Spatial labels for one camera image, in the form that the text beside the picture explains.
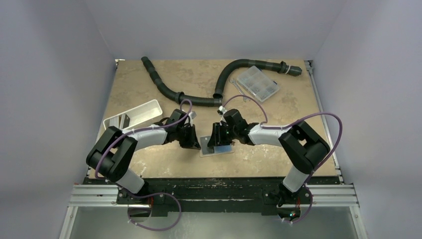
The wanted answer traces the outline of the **beige card holder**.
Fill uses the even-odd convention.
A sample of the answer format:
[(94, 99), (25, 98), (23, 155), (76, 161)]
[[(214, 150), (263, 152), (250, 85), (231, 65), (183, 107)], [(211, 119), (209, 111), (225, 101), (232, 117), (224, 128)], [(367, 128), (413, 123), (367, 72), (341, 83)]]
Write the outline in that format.
[(209, 157), (209, 156), (215, 156), (220, 154), (229, 154), (233, 153), (233, 147), (232, 145), (224, 145), (224, 146), (213, 146), (208, 147), (208, 142), (210, 140), (210, 136), (202, 136), (200, 137), (200, 157)]

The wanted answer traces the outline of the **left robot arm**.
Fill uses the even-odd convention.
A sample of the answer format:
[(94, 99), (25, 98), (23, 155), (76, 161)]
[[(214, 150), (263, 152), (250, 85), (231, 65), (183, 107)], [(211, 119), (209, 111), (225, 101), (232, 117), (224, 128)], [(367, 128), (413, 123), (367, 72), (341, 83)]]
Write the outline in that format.
[(180, 109), (146, 128), (123, 132), (115, 126), (108, 127), (89, 152), (86, 164), (126, 189), (130, 199), (141, 204), (148, 199), (149, 190), (148, 183), (129, 168), (134, 153), (173, 141), (178, 141), (181, 148), (201, 148), (192, 119)]

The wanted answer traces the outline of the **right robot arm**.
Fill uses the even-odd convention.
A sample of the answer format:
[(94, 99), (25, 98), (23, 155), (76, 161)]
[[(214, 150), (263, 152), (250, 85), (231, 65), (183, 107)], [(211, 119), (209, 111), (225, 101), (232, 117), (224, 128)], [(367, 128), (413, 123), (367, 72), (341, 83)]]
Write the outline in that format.
[(231, 109), (223, 120), (212, 125), (208, 147), (226, 146), (238, 140), (246, 145), (272, 145), (282, 147), (292, 163), (280, 188), (280, 198), (287, 203), (299, 196), (300, 188), (317, 166), (328, 156), (327, 142), (305, 121), (291, 126), (270, 126), (248, 123), (239, 110)]

